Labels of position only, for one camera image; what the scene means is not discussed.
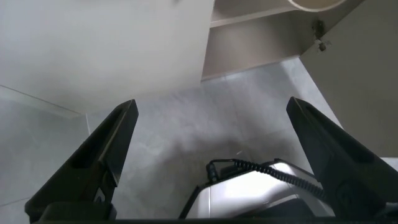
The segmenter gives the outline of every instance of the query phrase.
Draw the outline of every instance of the open cabinet door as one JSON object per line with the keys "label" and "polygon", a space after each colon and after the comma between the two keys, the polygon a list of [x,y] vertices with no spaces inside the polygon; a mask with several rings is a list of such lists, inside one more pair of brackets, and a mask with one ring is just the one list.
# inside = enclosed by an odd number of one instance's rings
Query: open cabinet door
{"label": "open cabinet door", "polygon": [[342,127],[398,156],[398,1],[365,0],[301,56]]}
{"label": "open cabinet door", "polygon": [[0,1],[0,93],[73,116],[199,85],[213,5]]}

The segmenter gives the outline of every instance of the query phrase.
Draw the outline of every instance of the round container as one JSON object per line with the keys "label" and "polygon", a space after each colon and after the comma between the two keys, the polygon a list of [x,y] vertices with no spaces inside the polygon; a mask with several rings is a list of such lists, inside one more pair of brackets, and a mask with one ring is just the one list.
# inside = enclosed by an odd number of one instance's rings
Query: round container
{"label": "round container", "polygon": [[333,9],[346,0],[288,0],[296,8],[307,12],[321,12]]}

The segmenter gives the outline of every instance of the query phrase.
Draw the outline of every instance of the coiled cable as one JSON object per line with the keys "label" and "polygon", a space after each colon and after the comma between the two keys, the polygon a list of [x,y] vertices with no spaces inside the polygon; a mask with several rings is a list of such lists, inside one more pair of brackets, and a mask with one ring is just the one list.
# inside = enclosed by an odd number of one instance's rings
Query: coiled cable
{"label": "coiled cable", "polygon": [[316,196],[316,198],[318,198],[324,202],[327,202],[326,194],[322,188],[308,182],[307,180],[301,179],[300,177],[286,174],[286,173],[276,170],[270,166],[263,166],[261,164],[243,161],[241,159],[215,159],[215,160],[210,161],[210,164],[212,164],[214,162],[233,162],[234,166],[237,168],[242,168],[242,169],[248,170],[248,171],[257,171],[257,172],[260,172],[263,174],[268,174],[273,178],[276,178],[283,182],[293,184],[294,186],[300,187],[301,189],[304,189],[304,190],[310,192],[311,194],[313,194],[314,196]]}

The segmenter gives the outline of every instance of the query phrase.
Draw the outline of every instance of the gray tile floor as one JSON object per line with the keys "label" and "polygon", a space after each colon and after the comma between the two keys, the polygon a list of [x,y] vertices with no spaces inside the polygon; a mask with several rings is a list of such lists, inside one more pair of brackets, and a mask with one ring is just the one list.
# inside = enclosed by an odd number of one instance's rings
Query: gray tile floor
{"label": "gray tile floor", "polygon": [[[138,99],[139,119],[113,203],[118,218],[176,218],[205,164],[286,159],[310,170],[285,112],[291,96],[336,121],[300,60]],[[0,100],[0,219],[28,223],[23,206],[111,110],[72,120]]]}

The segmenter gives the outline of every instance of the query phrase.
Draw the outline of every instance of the white cabinet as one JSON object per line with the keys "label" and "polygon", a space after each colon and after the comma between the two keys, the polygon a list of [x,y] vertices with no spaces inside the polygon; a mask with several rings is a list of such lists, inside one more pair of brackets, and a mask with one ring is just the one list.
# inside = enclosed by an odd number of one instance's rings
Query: white cabinet
{"label": "white cabinet", "polygon": [[213,4],[1,1],[0,85],[65,116],[199,85]]}
{"label": "white cabinet", "polygon": [[[305,52],[342,126],[388,156],[398,146],[398,1],[361,2],[311,13],[288,0],[5,0],[0,97],[72,117]],[[315,18],[324,52],[310,47]]]}

